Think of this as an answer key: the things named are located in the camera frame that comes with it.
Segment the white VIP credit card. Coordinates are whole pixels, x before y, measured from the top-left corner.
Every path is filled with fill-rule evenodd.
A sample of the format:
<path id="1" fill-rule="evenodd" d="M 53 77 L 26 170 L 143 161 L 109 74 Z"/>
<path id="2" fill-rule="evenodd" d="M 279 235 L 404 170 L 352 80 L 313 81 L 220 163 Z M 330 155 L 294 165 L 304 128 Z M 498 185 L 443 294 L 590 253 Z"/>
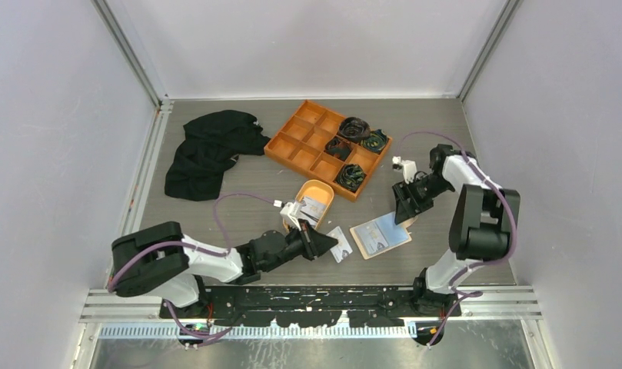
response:
<path id="1" fill-rule="evenodd" d="M 337 263 L 341 263 L 353 253 L 353 249 L 345 237 L 341 227 L 336 227 L 331 230 L 328 233 L 328 236 L 335 238 L 338 241 L 338 243 L 330 249 L 333 258 Z"/>

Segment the beige card holder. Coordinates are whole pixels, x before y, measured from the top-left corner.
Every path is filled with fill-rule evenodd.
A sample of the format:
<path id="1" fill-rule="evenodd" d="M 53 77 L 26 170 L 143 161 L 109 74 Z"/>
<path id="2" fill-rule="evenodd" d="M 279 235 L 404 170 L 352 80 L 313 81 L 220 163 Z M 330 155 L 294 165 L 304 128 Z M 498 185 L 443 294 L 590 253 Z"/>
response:
<path id="1" fill-rule="evenodd" d="M 374 258 L 412 240 L 407 230 L 416 217 L 395 224 L 395 213 L 390 212 L 349 229 L 364 260 Z"/>

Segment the orange oval tray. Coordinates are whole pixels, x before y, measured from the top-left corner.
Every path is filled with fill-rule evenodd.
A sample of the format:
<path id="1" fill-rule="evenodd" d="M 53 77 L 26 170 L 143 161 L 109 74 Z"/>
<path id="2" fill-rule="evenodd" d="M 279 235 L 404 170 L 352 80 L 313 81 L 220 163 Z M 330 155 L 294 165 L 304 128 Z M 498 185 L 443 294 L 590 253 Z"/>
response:
<path id="1" fill-rule="evenodd" d="M 323 181 L 311 179 L 311 180 L 306 181 L 301 186 L 301 189 L 298 191 L 298 193 L 294 197 L 293 201 L 300 202 L 300 200 L 304 196 L 308 196 L 308 197 L 314 198 L 314 199 L 316 199 L 316 200 L 326 204 L 327 207 L 326 207 L 326 211 L 324 213 L 324 216 L 325 216 L 328 213 L 328 210 L 329 210 L 329 208 L 331 206 L 332 201 L 334 200 L 334 190 L 333 190 L 333 188 L 329 184 L 326 184 Z M 291 229 L 288 230 L 284 226 L 284 224 L 283 224 L 283 227 L 284 227 L 284 229 L 286 231 L 290 231 L 291 230 Z"/>

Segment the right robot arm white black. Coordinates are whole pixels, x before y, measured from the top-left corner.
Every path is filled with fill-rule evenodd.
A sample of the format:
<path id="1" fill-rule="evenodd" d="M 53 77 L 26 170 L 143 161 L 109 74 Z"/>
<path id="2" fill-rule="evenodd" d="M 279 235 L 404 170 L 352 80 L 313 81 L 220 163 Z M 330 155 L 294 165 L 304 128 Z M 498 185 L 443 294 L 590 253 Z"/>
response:
<path id="1" fill-rule="evenodd" d="M 483 264 L 511 253 L 521 197 L 486 176 L 469 151 L 437 145 L 430 151 L 429 173 L 422 174 L 414 161 L 392 159 L 403 179 L 394 184 L 395 224 L 406 224 L 434 206 L 446 191 L 458 201 L 448 232 L 448 249 L 414 279 L 412 308 L 420 315 L 433 314 L 457 299 L 456 288 Z"/>

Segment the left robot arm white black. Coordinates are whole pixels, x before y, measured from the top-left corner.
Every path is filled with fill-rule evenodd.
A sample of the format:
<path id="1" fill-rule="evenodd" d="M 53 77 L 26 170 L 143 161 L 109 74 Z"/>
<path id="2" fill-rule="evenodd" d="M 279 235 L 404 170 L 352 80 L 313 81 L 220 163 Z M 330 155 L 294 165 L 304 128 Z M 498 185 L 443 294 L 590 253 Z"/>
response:
<path id="1" fill-rule="evenodd" d="M 123 298 L 160 297 L 188 316 L 200 317 L 209 305 L 202 291 L 205 277 L 224 284 L 250 284 L 297 257 L 313 261 L 337 245 L 336 238 L 316 231 L 307 221 L 287 234 L 266 231 L 233 248 L 197 241 L 178 222 L 167 221 L 112 242 L 108 290 Z"/>

